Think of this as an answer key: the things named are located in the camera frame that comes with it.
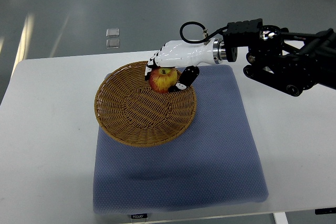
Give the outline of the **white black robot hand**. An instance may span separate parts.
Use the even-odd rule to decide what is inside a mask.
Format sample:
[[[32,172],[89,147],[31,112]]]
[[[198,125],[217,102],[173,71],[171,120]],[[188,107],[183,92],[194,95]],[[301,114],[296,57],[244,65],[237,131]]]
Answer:
[[[224,43],[212,38],[207,43],[186,43],[182,40],[171,40],[160,48],[148,60],[145,68],[145,80],[148,81],[156,68],[185,68],[176,84],[168,88],[169,92],[185,90],[191,86],[200,71],[198,65],[219,64],[226,59]]]

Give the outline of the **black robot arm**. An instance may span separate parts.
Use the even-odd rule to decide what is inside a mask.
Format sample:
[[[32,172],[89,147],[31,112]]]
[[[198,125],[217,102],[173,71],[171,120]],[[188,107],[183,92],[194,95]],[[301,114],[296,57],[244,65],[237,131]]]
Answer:
[[[291,33],[264,25],[262,19],[228,23],[220,32],[226,58],[237,59],[237,49],[247,47],[246,77],[297,97],[320,84],[335,89],[335,31]]]

